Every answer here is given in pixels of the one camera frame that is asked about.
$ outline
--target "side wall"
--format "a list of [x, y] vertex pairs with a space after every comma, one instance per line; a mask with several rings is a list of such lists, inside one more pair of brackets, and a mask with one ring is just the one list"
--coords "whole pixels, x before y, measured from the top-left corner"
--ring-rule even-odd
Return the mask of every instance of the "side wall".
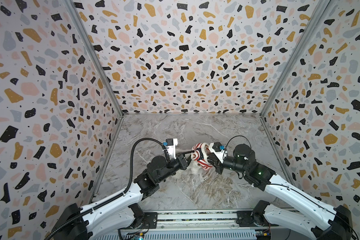
[[317, 1], [77, 0], [124, 112], [257, 113]]
[[0, 238], [43, 239], [87, 204], [114, 109], [58, 0], [0, 1]]
[[296, 185], [360, 238], [360, 0], [332, 4], [265, 120]]

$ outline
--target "marble tabletop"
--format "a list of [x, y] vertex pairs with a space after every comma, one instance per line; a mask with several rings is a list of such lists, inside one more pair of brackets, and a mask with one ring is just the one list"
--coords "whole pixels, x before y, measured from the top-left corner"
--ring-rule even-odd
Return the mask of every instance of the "marble tabletop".
[[[276, 155], [269, 143], [258, 115], [125, 115], [112, 151], [97, 197], [99, 200], [122, 188], [129, 179], [130, 151], [135, 141], [151, 137], [160, 142], [177, 138], [176, 151], [190, 150], [200, 142], [219, 141], [226, 145], [235, 135], [246, 136], [259, 163], [268, 166], [284, 177]], [[227, 147], [232, 155], [237, 144], [245, 143], [242, 137], [234, 138]], [[162, 149], [151, 141], [140, 142], [134, 152], [134, 179]], [[281, 200], [252, 187], [236, 172], [224, 170], [222, 175], [214, 168], [203, 170], [192, 162], [187, 170], [160, 183], [160, 189], [139, 203], [143, 210], [186, 209], [246, 209], [253, 208], [259, 200], [287, 207]]]

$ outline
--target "red and white striped fabric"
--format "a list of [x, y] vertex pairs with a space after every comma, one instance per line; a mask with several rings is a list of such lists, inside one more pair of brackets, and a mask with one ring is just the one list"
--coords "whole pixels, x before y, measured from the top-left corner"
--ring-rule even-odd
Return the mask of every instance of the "red and white striped fabric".
[[191, 159], [197, 161], [204, 170], [209, 170], [212, 165], [207, 161], [208, 154], [210, 153], [207, 143], [198, 143], [192, 147], [195, 151], [191, 154]]

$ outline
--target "gray marble surface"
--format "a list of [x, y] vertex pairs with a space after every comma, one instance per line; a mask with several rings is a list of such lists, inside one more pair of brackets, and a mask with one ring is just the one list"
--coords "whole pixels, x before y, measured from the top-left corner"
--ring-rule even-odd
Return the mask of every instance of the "gray marble surface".
[[[99, 194], [94, 200], [106, 197], [124, 188], [129, 179], [129, 159], [132, 145], [142, 137], [151, 137], [160, 142], [177, 138], [177, 152], [190, 150], [199, 142], [219, 141], [226, 145], [235, 135], [246, 136], [256, 153], [258, 162], [275, 170], [284, 177], [279, 162], [265, 134], [258, 115], [126, 115], [119, 137], [110, 157]], [[232, 155], [237, 144], [245, 143], [236, 137], [228, 146]], [[162, 153], [158, 144], [140, 142], [134, 154], [134, 179], [151, 159]], [[192, 162], [187, 170], [179, 170], [160, 189], [139, 205], [143, 210], [186, 209], [245, 209], [253, 208], [259, 200], [273, 202], [279, 207], [288, 207], [283, 201], [249, 185], [237, 174], [224, 170], [222, 175], [214, 168], [203, 170]]]

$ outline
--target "terrazzo pattern wallpaper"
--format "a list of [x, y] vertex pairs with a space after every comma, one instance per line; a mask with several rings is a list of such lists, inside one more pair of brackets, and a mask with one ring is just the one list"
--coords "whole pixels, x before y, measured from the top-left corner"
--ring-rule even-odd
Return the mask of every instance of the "terrazzo pattern wallpaper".
[[318, 1], [74, 2], [125, 113], [259, 113]]
[[335, 1], [265, 117], [296, 185], [360, 239], [360, 0]]
[[87, 204], [116, 131], [61, 4], [0, 1], [0, 239], [44, 239], [66, 206]]

